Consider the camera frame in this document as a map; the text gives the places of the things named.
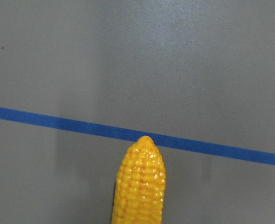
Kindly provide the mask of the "yellow plastic corn cob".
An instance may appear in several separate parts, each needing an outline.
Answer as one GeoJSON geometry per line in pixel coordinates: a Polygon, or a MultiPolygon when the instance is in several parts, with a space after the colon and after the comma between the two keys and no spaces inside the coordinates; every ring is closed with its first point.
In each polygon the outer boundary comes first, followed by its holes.
{"type": "Polygon", "coordinates": [[[119,167],[111,223],[160,224],[166,170],[163,157],[149,136],[142,136],[119,167]]]}

